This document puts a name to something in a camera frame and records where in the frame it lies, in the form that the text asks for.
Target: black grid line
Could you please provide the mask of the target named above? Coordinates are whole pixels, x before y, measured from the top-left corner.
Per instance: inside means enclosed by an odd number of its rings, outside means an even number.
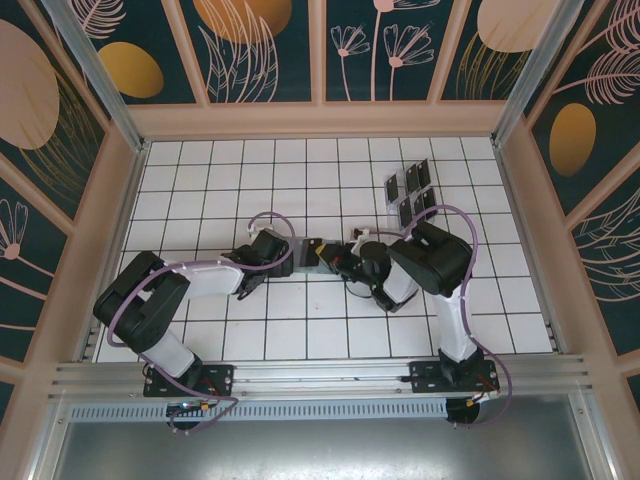
[[[308,163],[309,163],[309,141],[304,141],[304,233],[305,236],[309,233],[309,178],[308,176]],[[304,358],[309,360],[309,275],[304,276]]]
[[[211,156],[213,155],[213,142],[211,142],[211,150],[209,150],[209,165],[207,168],[207,180],[205,182],[205,185],[209,184],[209,176],[211,175]],[[202,201],[202,211],[200,212],[201,215],[204,217],[204,207],[206,205],[206,194],[205,194],[205,198]],[[196,249],[194,252],[194,260],[198,259],[198,248],[200,246],[200,234],[202,233],[202,220],[200,220],[200,225],[198,227],[198,239],[196,240]],[[184,314],[184,331],[182,333],[182,342],[184,343],[184,339],[187,335],[187,328],[189,328],[189,309],[191,308],[191,301],[188,302],[187,304],[187,311]]]
[[[336,140],[336,157],[338,159],[338,162],[340,162],[340,147],[338,143],[339,142]],[[338,165],[338,196],[340,200],[340,234],[342,236],[342,241],[344,241],[344,223],[342,221],[342,182],[340,178],[340,165]],[[346,288],[344,288],[344,313],[345,313],[345,324],[347,327],[347,358],[351,358],[351,346],[350,346],[351,342],[349,337],[349,302],[347,301]]]
[[[304,173],[306,176],[307,174],[306,166],[305,166]],[[273,141],[273,166],[271,167],[271,203],[269,208],[269,211],[271,212],[273,212],[273,191],[274,191],[275,185],[276,185],[276,142],[274,140]],[[274,217],[270,216],[269,218],[271,219],[271,223],[273,224]],[[267,284],[267,293],[265,294],[265,302],[264,302],[265,304],[264,305],[264,350],[263,350],[263,356],[262,356],[264,360],[267,359],[267,335],[268,335],[267,326],[269,325],[267,320],[269,320],[269,286],[271,282],[267,279],[266,284]]]
[[[464,148],[462,147],[462,141],[460,141],[460,147],[462,148],[462,151],[464,152]],[[469,168],[469,162],[466,161],[466,153],[465,155],[465,165],[467,166],[467,171],[469,172],[469,177],[471,177],[471,169]],[[480,212],[480,204],[478,202],[478,196],[476,194],[476,189],[475,186],[473,185],[473,180],[471,181],[471,188],[473,189],[473,197],[476,200],[476,206],[478,207],[478,212]],[[482,220],[482,215],[479,214],[480,217],[480,224],[482,225],[482,229],[485,230],[485,236],[486,236],[486,229],[484,227],[484,221]],[[495,263],[493,262],[493,254],[491,253],[491,248],[487,248],[487,250],[489,251],[489,258],[491,260],[491,266],[493,267],[493,271],[496,271],[496,266]],[[498,294],[500,295],[500,302],[502,303],[502,309],[505,312],[505,319],[507,321],[507,329],[509,330],[509,338],[511,338],[511,345],[513,346],[513,352],[516,353],[516,342],[513,340],[513,333],[511,332],[511,325],[509,324],[509,317],[507,317],[507,308],[504,304],[504,298],[502,295],[502,290],[500,289],[500,282],[498,281],[498,279],[496,278],[496,285],[498,287]]]
[[[211,149],[211,155],[213,158],[213,147]],[[242,155],[240,156],[240,175],[238,175],[238,199],[236,202],[236,221],[233,224],[233,240],[231,241],[231,248],[234,248],[236,244],[236,232],[238,231],[238,209],[240,208],[240,186],[242,185],[242,165],[244,160],[244,142],[242,142]],[[224,314],[224,331],[222,332],[222,350],[220,352],[220,358],[224,360],[224,348],[227,343],[227,325],[229,324],[229,303],[230,299],[227,298],[227,308]]]
[[[367,148],[369,149],[369,171],[371,172],[371,185],[373,185],[373,188],[371,189],[371,194],[373,195],[373,208],[376,208],[376,190],[375,190],[375,180],[374,180],[374,175],[373,175],[373,162],[371,161],[371,139],[367,139]],[[380,222],[378,221],[378,216],[376,215],[376,231],[380,231]],[[376,237],[378,238],[378,241],[380,241],[380,234],[377,234]],[[387,324],[387,342],[389,344],[389,356],[392,356],[392,350],[391,350],[391,329],[389,328],[389,314],[387,312],[384,312],[384,317],[386,319],[386,324]]]

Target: leaf illustration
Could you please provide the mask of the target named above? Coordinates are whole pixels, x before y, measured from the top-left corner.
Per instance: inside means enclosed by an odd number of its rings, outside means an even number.
[[[602,215],[595,215],[584,219],[575,235],[578,249],[593,247],[611,237],[616,229],[640,215],[640,189],[619,207]]]
[[[617,0],[609,25],[605,30],[607,42],[618,52],[640,47],[640,0]]]
[[[209,35],[200,27],[209,50],[207,89],[213,101],[256,102],[265,94],[271,101],[278,85],[278,56],[267,23],[247,3],[245,16],[230,0],[221,0],[218,7],[211,0],[202,5],[209,20],[205,23],[218,33]]]
[[[109,38],[125,17],[123,0],[69,0],[84,33],[99,40]]]
[[[598,300],[640,296],[640,189],[619,207],[583,220],[575,241]]]
[[[622,105],[640,86],[640,50],[611,50],[601,55],[587,78],[580,82],[585,84],[587,98],[592,103]]]

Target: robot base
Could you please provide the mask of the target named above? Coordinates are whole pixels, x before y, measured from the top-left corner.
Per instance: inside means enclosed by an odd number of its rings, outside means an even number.
[[[193,389],[205,395],[228,397],[233,387],[233,370],[232,365],[203,365],[200,380]],[[149,367],[145,375],[143,396],[184,398],[190,395],[167,382],[155,368]]]
[[[479,362],[474,373],[460,379],[457,386],[443,376],[441,365],[439,360],[411,362],[410,376],[402,377],[402,381],[411,383],[413,393],[468,393],[471,396],[487,388],[494,392],[500,389],[496,364],[492,360]]]

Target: pink line drawing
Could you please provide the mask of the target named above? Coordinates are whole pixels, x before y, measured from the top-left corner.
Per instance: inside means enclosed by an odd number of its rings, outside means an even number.
[[[366,35],[362,31],[362,25],[359,27],[346,27],[344,32],[342,27],[333,27],[331,29],[331,39],[336,47],[338,55],[340,55],[340,64],[342,66],[342,82],[344,83],[344,91],[347,95],[347,101],[351,101],[349,94],[349,86],[347,82],[347,73],[345,70],[344,59],[352,55],[360,55],[371,50],[371,45],[366,42]]]
[[[398,37],[398,25],[386,27],[383,32],[384,46],[391,65],[391,80],[389,84],[389,100],[393,101],[393,82],[396,69],[431,62],[434,50],[427,49],[431,44],[429,27],[406,27]]]
[[[611,50],[598,57],[587,77],[556,88],[553,95],[584,85],[591,103],[624,104],[640,86],[640,0],[617,0],[607,28],[585,43],[578,53],[605,36]]]
[[[373,5],[378,13],[373,30],[373,52],[371,54],[371,101],[376,101],[376,55],[378,53],[378,34],[380,32],[380,20],[382,14],[393,10],[418,10],[438,5],[440,0],[373,0]]]
[[[199,27],[209,51],[209,72],[206,87],[216,103],[253,103],[266,92],[270,102],[278,88],[278,52],[271,29],[256,18],[245,2],[247,20],[230,0],[202,0],[209,25],[216,32],[209,34]]]
[[[589,281],[603,302],[640,297],[640,189],[619,207],[583,220],[575,235]]]
[[[123,0],[69,0],[69,4],[87,37],[99,40],[109,38],[127,15],[118,15],[124,7]]]
[[[578,50],[578,54],[584,52],[603,35],[606,35],[611,48],[619,52],[637,48],[640,43],[638,22],[640,22],[640,0],[617,0],[607,28],[585,43]]]
[[[13,212],[9,201],[5,198],[0,200],[0,259],[7,261],[18,260],[34,270],[53,278],[53,273],[35,265],[20,256],[20,245],[24,238],[29,219],[29,209],[20,202],[16,202]],[[0,277],[0,282],[32,297],[45,300],[46,295],[31,290],[23,285],[19,285],[11,280]]]

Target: dark teal background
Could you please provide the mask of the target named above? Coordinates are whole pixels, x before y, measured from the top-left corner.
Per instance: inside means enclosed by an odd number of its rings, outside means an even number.
[[[2,425],[2,419],[9,406],[9,400],[11,400],[11,394],[13,393],[13,385],[10,383],[0,382],[0,425]]]
[[[309,7],[307,0],[292,0],[291,18],[285,29],[274,37],[278,52],[278,87],[272,102],[311,101],[311,66],[309,53]],[[180,0],[187,23],[191,43],[196,52],[202,81],[207,83],[209,73],[209,50],[198,27],[202,27],[211,37],[215,34],[202,21],[193,6],[193,0]],[[266,102],[270,94],[266,92],[258,102]],[[211,102],[215,100],[209,94]]]
[[[582,8],[580,9],[580,14],[576,19],[576,22],[573,24],[573,27],[565,37],[564,42],[562,42],[562,45],[560,46],[560,50],[558,50],[558,53],[556,54],[555,59],[553,60],[553,62],[551,62],[551,65],[547,69],[547,73],[545,74],[544,78],[538,84],[538,87],[533,92],[533,95],[531,95],[531,98],[529,99],[529,103],[527,103],[527,106],[524,107],[525,116],[527,117],[529,116],[531,109],[535,106],[536,102],[538,101],[538,98],[540,98],[542,91],[547,86],[549,77],[551,77],[553,72],[555,72],[556,68],[558,67],[558,64],[562,60],[562,57],[564,57],[564,54],[567,51],[567,48],[569,48],[569,45],[571,45],[571,42],[573,41],[573,37],[576,36],[576,33],[580,29],[582,22],[584,22],[584,18],[587,16],[587,13],[589,13],[589,10],[591,10],[591,7],[593,6],[593,2],[594,0],[585,0],[584,3],[582,4]]]
[[[376,55],[376,100],[389,100],[389,86],[391,66],[384,44],[384,28],[398,25],[398,37],[404,28],[411,25],[422,28],[431,25],[429,49],[434,50],[434,58],[430,62],[419,65],[409,65],[396,69],[394,79],[393,99],[395,100],[426,100],[431,86],[431,79],[440,54],[442,38],[444,37],[452,2],[444,1],[433,7],[416,10],[395,10],[383,13],[378,32],[378,49]],[[342,0],[327,1],[327,101],[346,101],[342,80],[342,67],[333,40],[331,28],[335,26],[358,27],[362,25],[371,50],[360,55],[345,58],[345,70],[349,84],[351,100],[371,100],[371,55],[373,54],[373,31],[375,28],[377,10],[372,1]]]
[[[51,17],[49,16],[49,13],[47,13],[47,9],[44,8],[44,5],[42,5],[42,2],[40,0],[35,0],[35,4],[38,7],[38,9],[40,10],[40,13],[44,17],[44,19],[49,24],[49,27],[51,27],[51,29],[54,31],[54,35],[55,35],[56,34],[56,29],[55,29],[55,27],[53,25],[53,21],[51,20]],[[75,65],[76,70],[78,70],[78,73],[80,73],[80,75],[82,75],[82,67],[80,66],[80,64],[76,60],[76,57],[73,55],[73,53],[69,49],[69,46],[67,45],[67,42],[65,42],[59,34],[58,34],[57,38],[62,42],[62,48],[64,48],[64,51],[67,53],[67,57],[69,57],[71,62]],[[109,113],[107,108],[104,106],[104,103],[102,103],[102,99],[96,93],[96,91],[93,88],[93,85],[91,84],[91,82],[89,82],[88,80],[87,80],[87,85],[89,86],[89,89],[91,90],[91,93],[93,94],[93,97],[98,101],[98,104],[100,105],[100,108],[102,109],[102,112],[105,114],[105,116],[109,120],[111,120],[111,114]]]
[[[614,6],[615,2],[609,3],[588,39],[607,27]],[[558,86],[562,87],[586,78],[594,62],[601,54],[610,50],[611,47],[605,36],[599,38],[576,56]],[[636,91],[633,96],[623,101],[623,105],[592,104],[587,98],[584,85],[578,85],[553,95],[536,120],[532,133],[566,214],[571,212],[640,141],[640,91]],[[571,177],[563,177],[551,166],[549,139],[556,116],[570,103],[579,103],[591,110],[596,119],[596,141],[584,167]]]
[[[631,175],[622,185],[611,193],[593,212],[589,214],[589,217],[601,215],[609,211],[615,210],[617,207],[625,203],[632,195],[640,190],[640,170]],[[618,226],[615,230],[615,235],[630,235],[632,232],[637,231],[640,228],[640,212],[636,212],[634,215],[630,215],[627,221]],[[580,236],[581,225],[578,225],[573,230],[573,237],[576,245],[589,244],[593,239],[586,235]],[[603,243],[594,245],[589,248],[583,248],[579,250],[580,256],[583,259],[589,260],[604,260]],[[633,246],[625,246],[618,243],[616,246],[608,247],[606,253],[611,258],[624,258],[634,253]],[[632,264],[637,264],[639,257],[630,258],[625,264],[616,264],[616,266],[622,266],[625,271],[637,270],[637,267],[632,267]],[[607,277],[597,272],[587,270],[587,276],[590,279],[606,281]],[[609,289],[603,285],[591,282],[591,287],[596,296],[610,297],[611,293]],[[604,302],[598,300],[598,306],[602,312],[602,316],[611,335],[613,345],[618,352],[618,355],[632,352],[640,348],[640,297],[636,297],[631,300],[620,302]]]
[[[9,201],[12,213],[16,202],[29,209],[27,227],[20,244],[20,256],[55,273],[67,236],[2,179],[0,198]],[[44,295],[49,292],[53,280],[19,260],[5,258],[0,258],[0,276]],[[43,306],[44,301],[0,283],[0,323],[35,327]],[[32,336],[31,331],[0,328],[0,356],[22,362]]]
[[[24,13],[22,8],[18,5],[16,0],[5,0],[2,4],[2,8],[0,9],[0,18],[6,20],[7,22],[15,25],[24,33],[29,35],[47,55],[47,58],[51,62],[53,68],[56,69],[58,74],[65,79],[65,81],[73,88],[73,84],[71,80],[67,77],[64,70],[60,66],[60,64],[56,61],[55,57],[51,54],[48,47],[46,46],[44,40],[33,26],[29,17]],[[82,102],[82,96],[80,93],[73,88],[76,96]],[[82,169],[75,166],[76,173],[83,177],[83,180],[86,182],[89,179],[89,172],[95,162],[96,156],[98,155],[98,150],[100,149],[100,145],[102,144],[102,139],[104,138],[104,130],[96,120],[96,118],[91,113],[91,110],[83,103],[82,104],[90,122],[89,128],[93,132],[95,139],[86,139],[85,150],[88,152],[86,157],[82,159],[83,165],[87,169],[87,171],[83,171]],[[78,138],[72,138],[72,136],[67,135],[64,130],[60,126],[60,122],[58,122],[58,126],[56,127],[55,134],[58,136],[60,142],[65,145],[73,145],[77,142],[81,141]],[[26,150],[29,157],[33,162],[39,163],[36,155],[29,150]],[[80,205],[80,200],[82,199],[82,195],[73,195],[71,198],[65,198],[63,195],[55,192],[52,188],[50,188],[45,182],[40,180],[38,176],[34,173],[31,167],[28,165],[27,161],[22,157],[20,150],[13,145],[5,142],[2,138],[0,138],[0,153],[2,153],[5,157],[9,159],[13,165],[18,168],[31,182],[33,182],[36,187],[38,187],[42,192],[49,197],[64,213],[66,213],[70,218],[74,218],[76,211],[78,210],[78,206]]]
[[[91,42],[96,50],[114,42],[137,45],[153,57],[164,77],[164,87],[160,93],[150,98],[130,97],[122,93],[125,103],[129,105],[195,103],[162,2],[160,0],[124,0],[123,11],[127,15],[107,40],[92,38]]]
[[[501,74],[496,79],[495,73],[492,73],[488,78],[484,85],[484,88],[481,90],[480,95],[475,98],[466,97],[464,95],[464,85],[465,81],[463,77],[460,77],[460,82],[458,85],[458,90],[460,94],[456,92],[456,83],[458,77],[458,68],[460,67],[460,63],[462,61],[462,57],[464,56],[464,52],[467,49],[467,46],[473,39],[473,36],[478,32],[478,10],[480,10],[480,5],[482,4],[482,0],[473,0],[471,2],[471,7],[469,8],[469,13],[467,14],[467,19],[465,20],[464,28],[462,29],[462,35],[460,36],[460,41],[458,42],[458,47],[456,49],[456,53],[453,59],[453,63],[451,64],[451,69],[449,70],[449,76],[447,77],[447,82],[445,83],[444,91],[442,92],[442,100],[506,100],[511,93],[513,87],[510,88],[496,88],[494,91],[494,95],[491,96],[491,86],[494,83],[499,83],[503,77],[505,77],[516,65],[516,62],[524,52],[512,53],[507,56],[507,59],[502,67]],[[480,38],[476,38],[475,46],[473,51],[471,52],[470,58],[473,58],[476,52],[481,48],[482,41]]]
[[[633,377],[627,378],[627,382],[629,382],[631,394],[633,395],[633,399],[636,401],[636,407],[638,407],[638,411],[640,412],[640,375],[634,375]]]

